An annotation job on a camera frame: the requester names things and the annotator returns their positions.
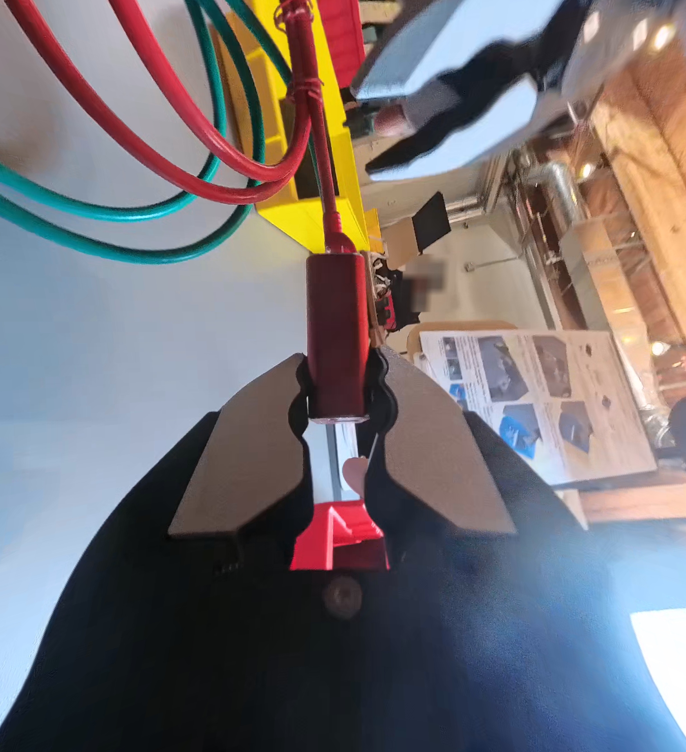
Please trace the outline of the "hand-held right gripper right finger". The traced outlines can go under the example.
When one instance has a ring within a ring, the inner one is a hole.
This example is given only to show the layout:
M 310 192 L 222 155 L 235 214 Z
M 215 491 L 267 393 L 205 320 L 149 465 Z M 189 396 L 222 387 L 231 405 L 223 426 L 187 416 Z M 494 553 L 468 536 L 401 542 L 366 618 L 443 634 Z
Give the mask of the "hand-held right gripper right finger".
M 390 347 L 378 351 L 383 416 L 366 472 L 366 505 L 388 534 L 421 510 L 456 531 L 516 535 L 517 528 L 458 404 Z

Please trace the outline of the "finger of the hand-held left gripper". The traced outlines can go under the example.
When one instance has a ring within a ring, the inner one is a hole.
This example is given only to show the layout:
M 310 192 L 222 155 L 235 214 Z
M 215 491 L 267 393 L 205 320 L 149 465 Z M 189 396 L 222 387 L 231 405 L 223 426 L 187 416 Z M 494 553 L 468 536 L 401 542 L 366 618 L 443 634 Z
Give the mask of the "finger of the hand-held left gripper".
M 358 101 L 410 96 L 493 42 L 541 32 L 560 1 L 404 2 L 351 83 Z
M 514 83 L 473 123 L 451 127 L 438 144 L 416 145 L 406 155 L 390 151 L 366 166 L 374 182 L 434 177 L 493 155 L 528 127 L 538 103 L 538 90 L 530 77 Z

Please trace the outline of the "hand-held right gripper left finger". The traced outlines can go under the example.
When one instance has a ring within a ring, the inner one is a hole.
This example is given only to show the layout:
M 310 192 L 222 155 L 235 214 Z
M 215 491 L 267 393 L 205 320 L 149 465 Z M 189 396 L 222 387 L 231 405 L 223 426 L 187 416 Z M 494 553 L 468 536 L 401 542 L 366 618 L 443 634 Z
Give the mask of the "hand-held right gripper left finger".
M 305 356 L 294 353 L 225 403 L 170 522 L 171 538 L 236 534 L 300 488 L 305 367 Z

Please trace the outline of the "red plastic bin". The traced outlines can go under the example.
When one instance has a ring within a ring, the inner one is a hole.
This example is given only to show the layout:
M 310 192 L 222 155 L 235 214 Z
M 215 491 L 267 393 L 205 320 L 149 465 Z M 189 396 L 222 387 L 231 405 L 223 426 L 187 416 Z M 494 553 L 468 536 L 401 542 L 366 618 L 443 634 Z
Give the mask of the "red plastic bin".
M 297 538 L 291 570 L 385 571 L 389 569 L 383 531 L 363 500 L 319 503 Z

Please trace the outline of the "yellow plastic bin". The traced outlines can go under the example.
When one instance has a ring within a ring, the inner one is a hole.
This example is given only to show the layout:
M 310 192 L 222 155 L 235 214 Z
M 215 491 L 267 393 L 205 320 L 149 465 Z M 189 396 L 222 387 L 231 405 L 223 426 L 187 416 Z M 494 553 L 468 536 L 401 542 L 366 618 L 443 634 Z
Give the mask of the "yellow plastic bin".
M 265 156 L 271 164 L 278 163 L 286 153 L 292 131 L 293 103 L 285 99 L 287 84 L 282 80 L 238 14 L 228 2 L 220 2 L 228 24 L 244 53 L 252 73 L 262 108 L 265 133 Z M 369 250 L 369 236 L 361 198 L 354 148 L 345 127 L 345 109 L 338 87 L 333 59 L 319 14 L 317 2 L 313 10 L 312 34 L 318 60 L 318 73 L 326 115 L 327 143 L 331 161 L 336 204 L 342 231 L 359 251 Z M 237 145 L 251 155 L 250 108 L 235 63 L 226 43 L 216 30 L 213 39 L 218 43 L 220 70 L 224 77 L 229 108 L 229 122 L 234 128 Z M 257 213 L 283 233 L 312 253 L 322 253 L 323 208 L 310 154 L 303 158 L 296 176 L 272 198 L 258 204 Z

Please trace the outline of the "red ethernet adapter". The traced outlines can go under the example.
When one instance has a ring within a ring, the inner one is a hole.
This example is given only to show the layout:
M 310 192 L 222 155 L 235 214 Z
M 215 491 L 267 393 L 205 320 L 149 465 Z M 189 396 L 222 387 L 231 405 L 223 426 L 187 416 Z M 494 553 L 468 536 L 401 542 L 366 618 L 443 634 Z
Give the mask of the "red ethernet adapter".
M 309 416 L 320 423 L 367 416 L 366 366 L 370 349 L 366 263 L 359 253 L 307 259 Z

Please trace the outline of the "black board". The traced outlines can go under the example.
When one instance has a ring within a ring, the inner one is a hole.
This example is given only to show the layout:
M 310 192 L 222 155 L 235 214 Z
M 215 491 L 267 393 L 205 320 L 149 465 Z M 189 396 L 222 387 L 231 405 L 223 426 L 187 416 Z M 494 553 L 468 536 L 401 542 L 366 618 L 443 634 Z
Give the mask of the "black board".
M 437 191 L 412 217 L 417 253 L 451 232 L 451 223 L 442 192 Z

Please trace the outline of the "silver air duct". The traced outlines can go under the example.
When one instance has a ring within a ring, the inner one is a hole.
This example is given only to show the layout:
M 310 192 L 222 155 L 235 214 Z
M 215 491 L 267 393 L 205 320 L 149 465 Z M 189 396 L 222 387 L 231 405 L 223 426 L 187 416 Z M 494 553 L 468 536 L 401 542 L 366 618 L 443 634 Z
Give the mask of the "silver air duct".
M 524 175 L 524 184 L 545 192 L 564 231 L 590 218 L 573 173 L 564 162 L 552 160 L 532 166 Z

